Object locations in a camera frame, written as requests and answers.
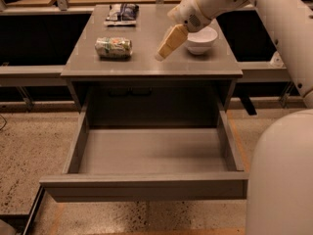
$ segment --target white bowl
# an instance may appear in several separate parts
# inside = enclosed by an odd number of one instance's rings
[[[188,39],[185,42],[185,47],[194,55],[201,55],[212,47],[218,34],[215,29],[205,27],[199,32],[188,34]]]

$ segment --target speckled floor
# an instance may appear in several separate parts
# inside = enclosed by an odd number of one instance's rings
[[[228,112],[246,170],[261,133],[277,118],[299,110],[302,109],[257,109],[257,116],[249,116],[243,109]],[[7,121],[0,130],[0,214],[27,214],[39,178],[61,173],[78,113],[69,104],[62,108],[37,105],[31,113],[22,106],[2,105],[0,114]],[[243,234],[245,221],[243,200],[58,204],[46,194],[31,234],[197,230],[198,234],[204,230],[206,234],[222,234],[208,233],[210,229]],[[227,233],[225,228],[235,229]]]

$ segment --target gray cabinet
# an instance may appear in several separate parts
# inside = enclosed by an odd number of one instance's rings
[[[97,6],[62,77],[80,110],[64,173],[41,178],[58,202],[240,199],[248,174],[226,111],[242,77],[219,29],[206,55],[181,46],[154,58],[172,5],[141,5],[136,27],[105,27]],[[97,37],[133,41],[127,61],[101,60]]]

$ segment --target food can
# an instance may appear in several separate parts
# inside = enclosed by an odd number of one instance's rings
[[[103,58],[126,59],[132,55],[131,40],[124,37],[98,38],[95,49]]]

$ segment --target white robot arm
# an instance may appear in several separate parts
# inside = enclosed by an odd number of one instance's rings
[[[313,12],[301,0],[182,0],[168,13],[179,27],[165,37],[158,58],[170,55],[188,32],[199,31],[217,16],[248,3],[255,7],[304,103],[313,108]]]

